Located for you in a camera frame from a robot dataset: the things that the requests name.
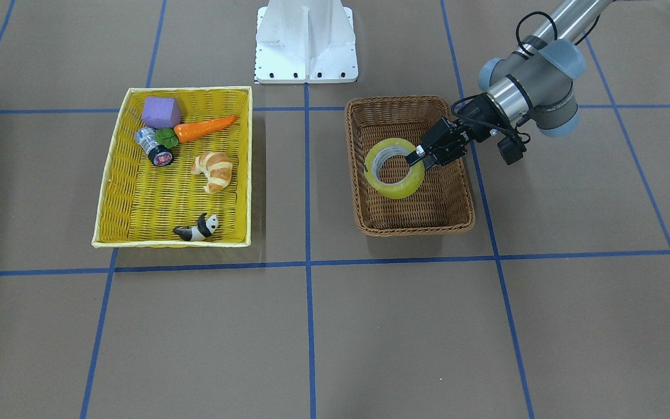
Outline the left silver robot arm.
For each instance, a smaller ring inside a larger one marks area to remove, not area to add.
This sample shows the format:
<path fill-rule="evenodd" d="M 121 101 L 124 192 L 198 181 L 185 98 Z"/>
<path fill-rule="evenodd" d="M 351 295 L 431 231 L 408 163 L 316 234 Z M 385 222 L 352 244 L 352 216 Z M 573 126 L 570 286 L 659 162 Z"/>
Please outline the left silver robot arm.
<path fill-rule="evenodd" d="M 482 66 L 479 93 L 458 99 L 407 154 L 411 167 L 431 169 L 465 156 L 468 145 L 499 135 L 497 148 L 507 165 L 526 153 L 530 136 L 519 129 L 528 121 L 550 137 L 566 136 L 579 124 L 574 83 L 587 69 L 579 43 L 594 29 L 609 1 L 563 1 L 528 35 L 516 26 L 516 48 L 506 58 Z"/>

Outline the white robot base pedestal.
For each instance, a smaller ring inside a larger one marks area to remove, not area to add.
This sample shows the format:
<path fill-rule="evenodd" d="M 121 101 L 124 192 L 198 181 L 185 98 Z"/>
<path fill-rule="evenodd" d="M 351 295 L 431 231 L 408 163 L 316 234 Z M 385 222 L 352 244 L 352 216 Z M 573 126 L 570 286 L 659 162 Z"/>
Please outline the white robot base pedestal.
<path fill-rule="evenodd" d="M 254 80 L 354 83 L 353 10 L 340 1 L 269 1 L 256 13 Z"/>

